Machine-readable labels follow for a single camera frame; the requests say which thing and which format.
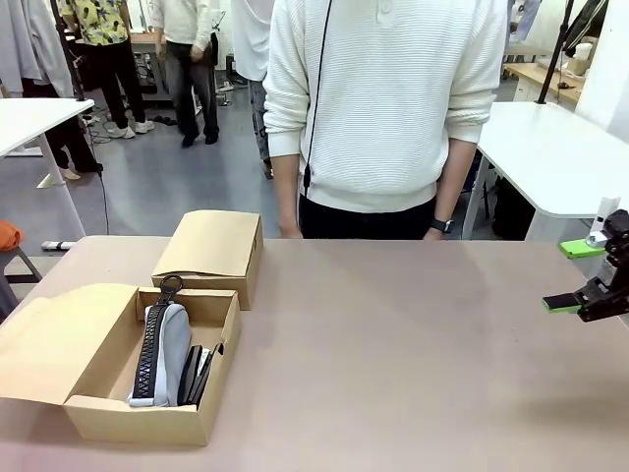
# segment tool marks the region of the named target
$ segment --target yellow floral shirt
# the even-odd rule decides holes
[[[118,44],[129,37],[120,14],[125,0],[59,0],[59,3],[62,15],[77,15],[86,44]]]

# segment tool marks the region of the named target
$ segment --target box lid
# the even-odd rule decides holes
[[[191,272],[244,277],[259,220],[258,214],[236,211],[186,213],[153,275]]]
[[[38,298],[0,327],[0,397],[63,404],[138,287]]]

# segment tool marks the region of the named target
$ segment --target orange bag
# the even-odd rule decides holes
[[[9,221],[0,220],[0,251],[11,251],[24,240],[24,233]]]

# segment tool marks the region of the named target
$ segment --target black pole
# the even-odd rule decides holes
[[[64,26],[64,21],[61,18],[61,15],[59,15],[57,0],[50,0],[50,7],[52,8],[52,14],[55,17],[55,27],[57,29],[57,32],[59,33],[61,48],[63,49],[63,53],[66,56],[66,63],[68,64],[68,69],[70,71],[70,77],[72,78],[72,85],[75,89],[75,94],[79,101],[84,101],[86,99],[86,95],[83,93],[83,88],[81,87],[81,82],[79,81],[79,76],[77,75],[74,61],[72,60],[70,47],[68,46],[68,41],[66,40],[66,27]]]
[[[554,74],[554,68],[557,66],[557,61],[559,60],[559,54],[561,53],[561,48],[563,47],[563,43],[566,40],[566,33],[568,32],[568,28],[570,26],[570,15],[572,14],[573,6],[574,6],[574,0],[568,0],[566,3],[566,14],[563,17],[563,23],[561,24],[561,27],[559,27],[559,37],[557,38],[557,43],[555,44],[554,52],[552,53],[552,59],[550,59],[550,65],[548,66],[548,73],[546,74],[545,81],[543,81],[542,92],[540,93],[540,98],[538,98],[538,101],[536,102],[540,105],[545,104],[546,95],[548,94],[548,89],[550,88],[550,82],[552,81],[552,76]]]

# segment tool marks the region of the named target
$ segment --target open cardboard box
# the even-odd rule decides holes
[[[185,288],[236,290],[250,310],[262,252],[259,214],[202,209],[186,213],[151,276],[158,287],[179,275]]]
[[[36,299],[0,328],[0,397],[63,405],[79,434],[115,443],[206,445],[225,386],[241,319],[234,291],[182,290],[191,345],[223,355],[212,359],[199,409],[132,408],[143,342],[144,308],[155,288],[90,285],[53,299]]]

